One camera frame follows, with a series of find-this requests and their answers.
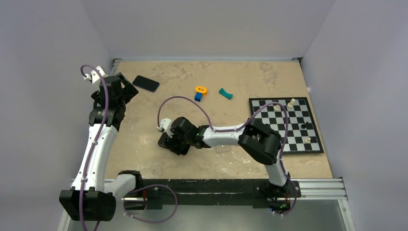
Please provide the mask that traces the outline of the blue phone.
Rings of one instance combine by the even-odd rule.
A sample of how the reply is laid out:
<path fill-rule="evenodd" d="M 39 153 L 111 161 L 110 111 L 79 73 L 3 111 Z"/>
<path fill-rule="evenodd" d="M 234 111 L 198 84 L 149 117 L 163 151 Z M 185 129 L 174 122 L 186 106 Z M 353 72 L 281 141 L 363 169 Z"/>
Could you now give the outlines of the blue phone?
<path fill-rule="evenodd" d="M 160 86 L 159 82 L 140 75 L 135 77 L 132 84 L 149 92 L 156 92 Z"/>

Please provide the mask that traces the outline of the black phone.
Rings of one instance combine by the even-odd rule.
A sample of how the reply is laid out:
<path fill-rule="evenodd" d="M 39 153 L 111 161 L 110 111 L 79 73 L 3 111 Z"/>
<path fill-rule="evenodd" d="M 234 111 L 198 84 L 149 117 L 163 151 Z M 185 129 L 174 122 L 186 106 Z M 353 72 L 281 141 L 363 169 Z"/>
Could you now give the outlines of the black phone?
<path fill-rule="evenodd" d="M 172 138 L 170 138 L 167 133 L 163 132 L 161 137 L 159 138 L 158 145 L 165 149 L 171 150 L 173 147 Z"/>

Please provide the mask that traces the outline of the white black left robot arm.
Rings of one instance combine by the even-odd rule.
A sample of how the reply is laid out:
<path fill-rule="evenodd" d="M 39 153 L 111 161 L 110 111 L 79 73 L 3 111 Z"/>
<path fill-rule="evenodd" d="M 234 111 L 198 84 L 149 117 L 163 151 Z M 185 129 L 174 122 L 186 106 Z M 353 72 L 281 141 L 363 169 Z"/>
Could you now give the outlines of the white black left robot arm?
<path fill-rule="evenodd" d="M 121 74 L 105 76 L 103 85 L 92 94 L 93 109 L 89 115 L 89 139 L 78 174 L 69 190 L 60 192 L 59 201 L 75 221 L 110 221 L 116 202 L 127 193 L 137 197 L 143 192 L 141 174 L 123 170 L 111 183 L 105 173 L 111 147 L 125 117 L 126 104 L 138 90 Z"/>

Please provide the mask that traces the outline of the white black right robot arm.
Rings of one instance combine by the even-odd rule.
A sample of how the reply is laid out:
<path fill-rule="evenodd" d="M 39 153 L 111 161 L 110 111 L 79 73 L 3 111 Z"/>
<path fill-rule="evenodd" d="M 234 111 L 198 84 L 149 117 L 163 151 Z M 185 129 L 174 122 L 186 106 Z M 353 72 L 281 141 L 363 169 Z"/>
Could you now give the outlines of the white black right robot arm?
<path fill-rule="evenodd" d="M 256 183 L 254 193 L 258 198 L 279 197 L 289 201 L 301 194 L 289 173 L 284 170 L 281 159 L 283 144 L 281 135 L 262 122 L 248 120 L 232 127 L 195 126 L 188 119 L 179 117 L 174 121 L 162 119 L 159 130 L 162 135 L 158 145 L 176 155 L 186 155 L 191 147 L 209 149 L 218 146 L 240 146 L 256 162 L 263 164 L 268 174 L 266 182 Z"/>

